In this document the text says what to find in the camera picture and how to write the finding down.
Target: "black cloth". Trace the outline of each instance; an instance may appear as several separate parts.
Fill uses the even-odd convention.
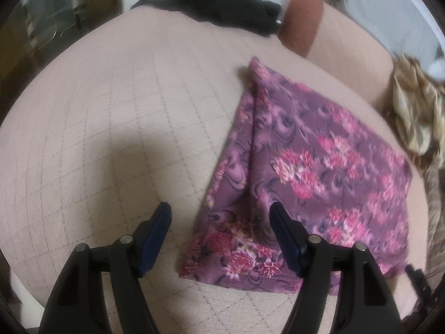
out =
[[[196,21],[242,28],[262,36],[277,32],[281,6],[263,0],[139,0],[131,8],[150,5],[180,11]]]

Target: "floral skirt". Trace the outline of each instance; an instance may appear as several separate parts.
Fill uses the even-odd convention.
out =
[[[266,68],[249,66],[226,145],[180,276],[243,290],[296,292],[269,224],[281,202],[309,233],[368,245],[386,276],[408,254],[410,166],[350,111]],[[331,292],[338,289],[333,273]]]

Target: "metal rivet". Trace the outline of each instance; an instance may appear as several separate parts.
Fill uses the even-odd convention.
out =
[[[321,242],[321,237],[318,235],[310,235],[309,242],[312,242],[313,244],[319,244]]]
[[[363,242],[357,242],[355,243],[355,248],[360,251],[366,251],[368,247]]]
[[[121,243],[123,244],[129,244],[133,241],[133,237],[131,235],[124,235],[121,237]]]
[[[80,244],[76,245],[75,249],[76,249],[76,251],[81,252],[81,251],[84,251],[86,249],[86,246],[87,245],[86,245],[85,242],[81,242]]]

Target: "black clamp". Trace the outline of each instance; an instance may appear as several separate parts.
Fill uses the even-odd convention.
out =
[[[171,223],[161,203],[149,221],[113,244],[78,244],[65,263],[46,305],[39,334],[111,334],[102,287],[110,272],[117,313],[125,334],[159,334],[139,284],[153,268]]]
[[[332,334],[401,334],[402,323],[385,278],[364,243],[329,244],[309,235],[281,203],[269,212],[271,227],[289,268],[303,285],[282,334],[316,334],[329,292],[331,271],[341,271]]]

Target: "patterned fabric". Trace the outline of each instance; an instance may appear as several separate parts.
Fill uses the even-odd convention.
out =
[[[445,273],[445,89],[405,54],[395,62],[393,83],[395,129],[423,173],[429,217],[426,278],[435,289]]]
[[[368,245],[382,272],[407,258],[406,159],[341,106],[250,64],[234,125],[199,213],[181,276],[244,290],[295,292],[268,221],[280,201],[310,233]],[[331,292],[338,289],[333,274]]]

